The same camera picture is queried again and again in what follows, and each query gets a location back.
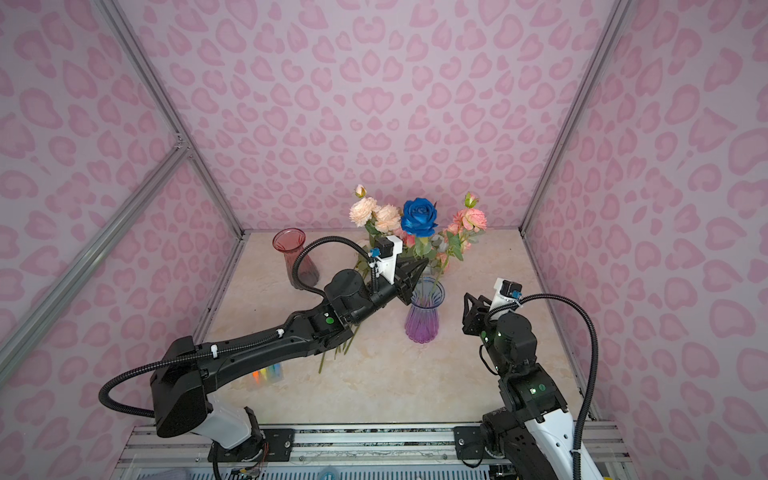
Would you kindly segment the blue rose stem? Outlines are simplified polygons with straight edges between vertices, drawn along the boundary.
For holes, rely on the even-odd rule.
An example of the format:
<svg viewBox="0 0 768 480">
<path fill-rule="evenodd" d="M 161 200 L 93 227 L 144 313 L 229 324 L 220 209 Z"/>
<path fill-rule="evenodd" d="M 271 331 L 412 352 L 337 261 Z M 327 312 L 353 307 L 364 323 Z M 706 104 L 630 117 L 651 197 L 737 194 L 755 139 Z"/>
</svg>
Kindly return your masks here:
<svg viewBox="0 0 768 480">
<path fill-rule="evenodd" d="M 403 243 L 409 257 L 428 258 L 429 264 L 422 277 L 428 277 L 430 264 L 436 257 L 437 250 L 433 237 L 437 229 L 437 207 L 426 198 L 416 198 L 405 202 L 402 210 L 401 229 Z"/>
</svg>

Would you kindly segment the purple blue glass vase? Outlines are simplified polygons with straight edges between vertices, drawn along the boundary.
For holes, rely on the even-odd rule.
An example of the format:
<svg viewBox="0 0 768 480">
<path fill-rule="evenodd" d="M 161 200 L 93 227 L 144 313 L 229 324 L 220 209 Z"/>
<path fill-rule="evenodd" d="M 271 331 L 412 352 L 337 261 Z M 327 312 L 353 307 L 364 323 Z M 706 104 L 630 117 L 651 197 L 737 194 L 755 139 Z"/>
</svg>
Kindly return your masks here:
<svg viewBox="0 0 768 480">
<path fill-rule="evenodd" d="M 445 289 L 434 277 L 423 277 L 416 285 L 405 322 L 405 333 L 418 344 L 433 341 L 439 332 L 439 307 L 445 301 Z"/>
</svg>

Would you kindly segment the pink spray rose stem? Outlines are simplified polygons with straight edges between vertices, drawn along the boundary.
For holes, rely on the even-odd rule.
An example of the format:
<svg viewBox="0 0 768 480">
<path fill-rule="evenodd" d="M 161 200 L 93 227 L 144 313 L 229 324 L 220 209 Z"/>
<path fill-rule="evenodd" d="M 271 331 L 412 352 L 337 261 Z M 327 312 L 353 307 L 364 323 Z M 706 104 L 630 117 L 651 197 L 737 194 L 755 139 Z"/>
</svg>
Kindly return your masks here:
<svg viewBox="0 0 768 480">
<path fill-rule="evenodd" d="M 440 279 L 454 263 L 462 262 L 466 252 L 487 230 L 485 213 L 478 208 L 479 198 L 467 192 L 463 207 L 458 210 L 450 224 L 437 234 L 433 244 L 436 247 L 434 273 Z"/>
</svg>

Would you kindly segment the cream peach rose stem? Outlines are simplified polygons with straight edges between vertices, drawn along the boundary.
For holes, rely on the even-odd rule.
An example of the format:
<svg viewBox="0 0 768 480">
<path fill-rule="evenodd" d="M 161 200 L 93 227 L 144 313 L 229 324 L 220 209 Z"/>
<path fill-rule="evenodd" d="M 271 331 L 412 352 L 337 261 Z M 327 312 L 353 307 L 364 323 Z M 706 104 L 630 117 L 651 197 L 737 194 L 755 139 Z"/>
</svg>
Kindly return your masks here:
<svg viewBox="0 0 768 480">
<path fill-rule="evenodd" d="M 361 184 L 355 187 L 354 195 L 356 200 L 349 209 L 348 217 L 356 227 L 365 230 L 366 250 L 370 251 L 379 238 L 402 235 L 402 214 L 398 207 L 380 204 Z"/>
</svg>

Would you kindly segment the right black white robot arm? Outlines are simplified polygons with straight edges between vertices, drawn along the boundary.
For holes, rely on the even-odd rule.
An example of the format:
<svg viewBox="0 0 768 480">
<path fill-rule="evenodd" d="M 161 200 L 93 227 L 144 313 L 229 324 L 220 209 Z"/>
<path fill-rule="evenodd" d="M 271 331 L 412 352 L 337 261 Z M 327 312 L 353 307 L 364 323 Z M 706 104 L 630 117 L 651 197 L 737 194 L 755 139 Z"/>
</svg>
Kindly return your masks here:
<svg viewBox="0 0 768 480">
<path fill-rule="evenodd" d="M 578 416 L 538 362 L 538 340 L 529 319 L 518 312 L 535 300 L 561 302 L 575 310 L 587 326 L 590 366 Z M 556 294 L 522 297 L 518 291 L 497 303 L 464 295 L 462 331 L 481 340 L 484 365 L 498 379 L 503 407 L 485 414 L 480 424 L 482 454 L 510 463 L 504 472 L 517 479 L 601 479 L 597 464 L 584 445 L 584 429 L 594 396 L 599 346 L 594 322 L 575 301 Z"/>
</svg>

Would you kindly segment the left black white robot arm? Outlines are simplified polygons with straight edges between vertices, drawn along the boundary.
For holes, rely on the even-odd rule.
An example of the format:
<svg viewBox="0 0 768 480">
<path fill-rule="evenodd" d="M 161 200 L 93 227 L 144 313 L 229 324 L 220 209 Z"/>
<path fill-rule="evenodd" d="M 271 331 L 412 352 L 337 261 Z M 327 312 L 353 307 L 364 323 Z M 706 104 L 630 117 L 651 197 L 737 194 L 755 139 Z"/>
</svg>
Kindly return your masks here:
<svg viewBox="0 0 768 480">
<path fill-rule="evenodd" d="M 217 343 L 196 344 L 190 336 L 173 341 L 150 379 L 157 435 L 196 433 L 227 449 L 239 446 L 254 429 L 249 412 L 226 413 L 214 392 L 273 364 L 335 349 L 351 338 L 353 326 L 393 299 L 410 304 L 426 266 L 425 260 L 398 260 L 393 278 L 377 283 L 344 269 L 325 286 L 324 300 L 277 327 Z"/>
</svg>

